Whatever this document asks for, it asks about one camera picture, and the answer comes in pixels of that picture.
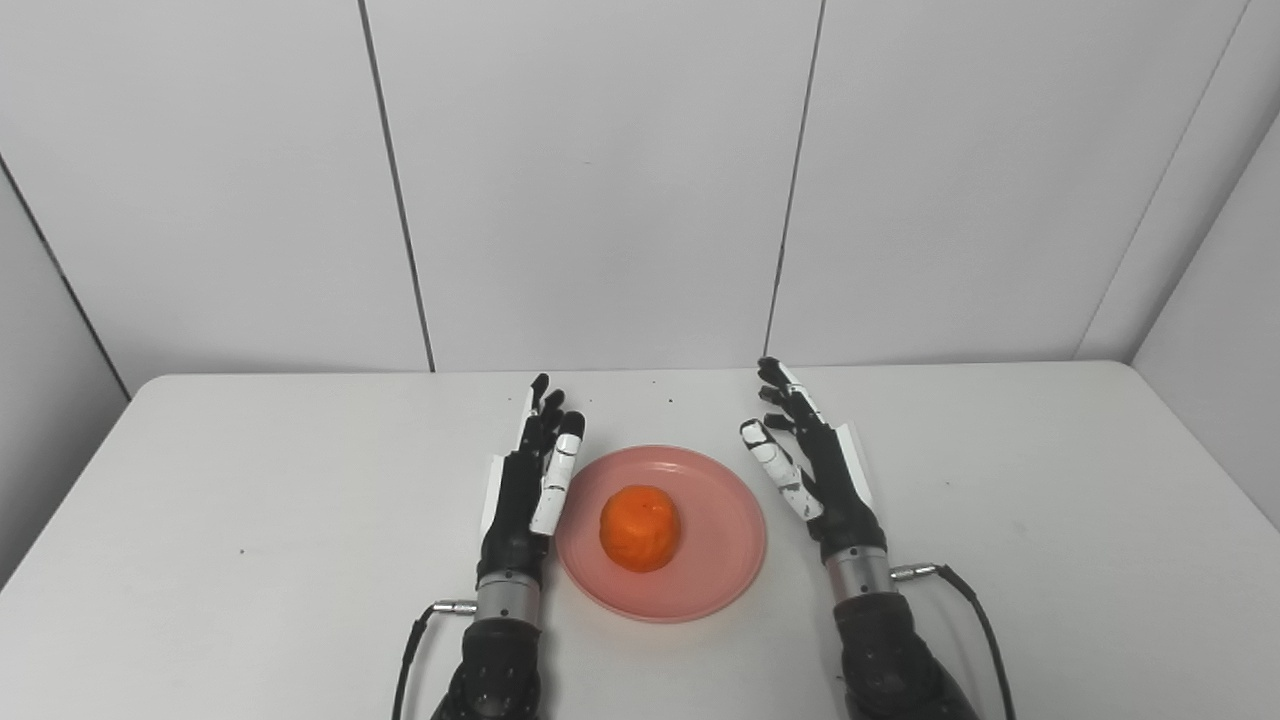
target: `table surface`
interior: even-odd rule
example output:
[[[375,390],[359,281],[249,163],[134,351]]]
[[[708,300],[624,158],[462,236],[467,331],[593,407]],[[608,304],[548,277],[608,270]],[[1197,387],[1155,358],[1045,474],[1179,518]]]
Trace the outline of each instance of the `table surface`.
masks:
[[[1272,717],[1280,534],[1130,369],[815,368],[861,434],[895,562],[978,589],[1023,717]],[[0,717],[384,717],[410,621],[470,596],[489,456],[529,374],[186,375],[138,395],[0,592]],[[817,551],[741,447],[749,370],[557,373],[582,459],[691,447],[768,527],[759,578],[709,618],[649,625],[552,561],[544,716],[845,717]],[[987,646],[937,579],[920,633],[986,717]],[[433,619],[426,717],[466,620]]]

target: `prosthetic hand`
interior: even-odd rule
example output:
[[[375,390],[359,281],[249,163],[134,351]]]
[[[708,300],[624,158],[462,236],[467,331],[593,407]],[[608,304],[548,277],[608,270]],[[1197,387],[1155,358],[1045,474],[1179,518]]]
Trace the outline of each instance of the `prosthetic hand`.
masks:
[[[462,665],[433,719],[538,716],[543,559],[564,507],[585,428],[581,414],[561,410],[562,391],[544,400],[547,387],[547,375],[538,375],[516,450],[502,461],[498,502],[476,566],[475,619],[462,635]]]
[[[850,716],[975,720],[959,685],[915,634],[911,610],[895,588],[884,532],[856,489],[867,493],[849,425],[832,429],[805,387],[777,360],[762,359],[759,377],[768,383],[760,398],[783,414],[742,423],[742,441],[818,542],[836,596]],[[812,477],[777,443],[771,428],[795,436]],[[922,566],[902,575],[938,570]]]

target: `white wall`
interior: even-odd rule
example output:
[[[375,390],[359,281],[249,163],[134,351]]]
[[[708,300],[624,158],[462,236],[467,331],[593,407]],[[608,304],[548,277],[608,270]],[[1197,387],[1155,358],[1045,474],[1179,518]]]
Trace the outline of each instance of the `white wall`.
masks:
[[[124,404],[0,174],[0,585]]]
[[[1280,123],[1240,178],[1135,366],[1280,525]]]
[[[370,0],[439,368],[760,352],[818,0]]]
[[[416,370],[355,0],[0,5],[0,147],[131,388]]]
[[[1073,357],[1236,23],[1276,45],[1280,22],[1244,8],[828,3],[769,350],[797,364]],[[1270,54],[1249,69],[1268,100]],[[1243,88],[1210,105],[1242,100],[1256,117]],[[1238,177],[1240,145],[1224,132],[1204,150],[1206,195]],[[1140,314],[1167,274],[1123,279]],[[1096,355],[1126,359],[1133,332]]]
[[[447,370],[1126,359],[1280,0],[367,0]],[[425,369],[360,0],[0,3],[0,147],[129,387]]]

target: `cable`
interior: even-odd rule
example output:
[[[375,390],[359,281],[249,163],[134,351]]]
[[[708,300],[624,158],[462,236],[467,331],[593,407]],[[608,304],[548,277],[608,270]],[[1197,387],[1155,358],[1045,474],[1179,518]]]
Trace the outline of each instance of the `cable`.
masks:
[[[982,609],[982,603],[978,602],[978,593],[950,565],[938,565],[937,574],[943,580],[951,583],[951,587],[969,601],[973,611],[978,615],[978,621],[982,623],[982,632],[987,635],[987,644],[991,646],[991,661],[996,666],[1000,697],[1005,702],[1005,717],[1006,720],[1015,720],[1014,696],[1009,692],[1009,678],[1005,675],[1005,661],[1000,657],[1000,644],[996,643],[996,630],[991,628],[991,620],[987,619],[987,612]]]
[[[401,720],[401,708],[404,705],[404,687],[408,684],[408,666],[413,664],[417,655],[417,646],[422,642],[422,633],[426,632],[426,621],[431,618],[435,607],[428,607],[422,616],[413,620],[413,626],[408,632],[408,642],[404,643],[404,657],[401,659],[401,676],[396,680],[396,702],[392,705],[392,720]]]

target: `peeled orange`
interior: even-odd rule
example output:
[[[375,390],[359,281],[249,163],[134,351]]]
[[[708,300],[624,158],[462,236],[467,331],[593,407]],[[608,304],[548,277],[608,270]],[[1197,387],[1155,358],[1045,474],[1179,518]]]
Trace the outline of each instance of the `peeled orange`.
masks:
[[[652,573],[671,562],[678,544],[676,503],[653,486],[627,486],[600,510],[604,553],[632,573]]]

